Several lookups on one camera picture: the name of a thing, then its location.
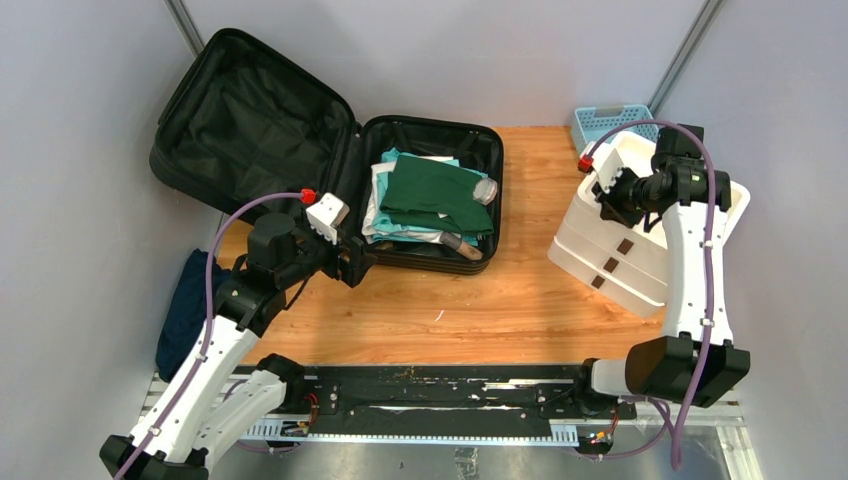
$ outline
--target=dark blue cloth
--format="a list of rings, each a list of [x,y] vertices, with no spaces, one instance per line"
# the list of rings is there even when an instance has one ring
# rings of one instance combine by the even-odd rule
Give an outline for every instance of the dark blue cloth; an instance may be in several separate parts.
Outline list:
[[[183,273],[177,282],[165,326],[159,335],[156,349],[156,366],[159,376],[170,382],[191,352],[191,348],[200,336],[203,321],[206,319],[206,270],[207,252],[194,249],[186,260]],[[218,266],[217,259],[212,265],[212,294],[218,291],[227,279],[230,271]]]

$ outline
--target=metal frame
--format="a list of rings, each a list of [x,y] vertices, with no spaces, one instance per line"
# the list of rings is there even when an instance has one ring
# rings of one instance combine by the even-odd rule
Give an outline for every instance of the metal frame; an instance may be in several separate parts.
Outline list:
[[[183,34],[183,38],[185,38],[191,53],[195,57],[200,55],[205,43],[200,36],[200,32],[197,30],[197,26],[191,19],[191,15],[188,13],[185,2],[183,0],[165,0],[165,5],[168,6],[168,10],[174,17],[174,22],[177,24],[180,33]]]
[[[724,463],[733,480],[763,480],[747,427],[716,427]]]
[[[692,23],[692,26],[689,27],[689,32],[687,32],[686,37],[683,38],[683,43],[681,43],[680,48],[677,49],[674,59],[665,71],[659,85],[657,85],[657,89],[654,91],[653,96],[651,96],[651,100],[648,102],[648,108],[650,108],[651,113],[654,115],[662,109],[663,104],[671,93],[671,90],[679,80],[683,69],[689,63],[689,60],[695,53],[695,50],[698,49],[698,45],[701,43],[701,40],[703,40],[707,29],[710,24],[712,24],[713,20],[715,20],[715,17],[722,5],[724,5],[724,0],[706,0],[706,2],[704,2],[704,5],[701,7],[701,11],[698,12],[698,16],[695,17],[695,21]]]

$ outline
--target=blue plastic basket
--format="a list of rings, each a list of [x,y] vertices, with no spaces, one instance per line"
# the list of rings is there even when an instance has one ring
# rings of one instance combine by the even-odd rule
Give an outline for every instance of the blue plastic basket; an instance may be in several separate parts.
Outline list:
[[[571,122],[571,138],[580,154],[589,142],[595,142],[613,128],[633,120],[654,118],[645,105],[616,105],[610,107],[585,107],[574,110]],[[628,131],[641,135],[652,142],[657,141],[659,127],[656,125],[638,125]]]

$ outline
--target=white wall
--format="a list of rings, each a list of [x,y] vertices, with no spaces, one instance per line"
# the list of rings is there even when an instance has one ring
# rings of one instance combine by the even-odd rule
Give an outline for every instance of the white wall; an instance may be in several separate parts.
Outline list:
[[[661,117],[706,127],[753,200],[727,252],[765,477],[845,478],[848,4],[727,2]]]
[[[108,478],[217,215],[147,155],[191,62],[163,2],[0,2],[0,478]]]
[[[702,0],[187,0],[204,40],[243,29],[365,122],[406,114],[562,125],[646,103]]]

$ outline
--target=red connector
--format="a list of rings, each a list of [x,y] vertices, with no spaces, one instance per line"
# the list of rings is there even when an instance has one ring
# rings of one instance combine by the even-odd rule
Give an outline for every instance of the red connector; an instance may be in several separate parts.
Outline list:
[[[315,197],[317,196],[315,190],[312,190],[310,188],[304,188],[300,191],[300,193],[303,194],[303,198],[300,199],[301,202],[307,205],[312,205],[313,203],[315,203]]]
[[[594,158],[588,155],[583,155],[582,157],[580,157],[580,160],[577,161],[577,170],[588,174],[592,171],[592,162],[594,161]]]

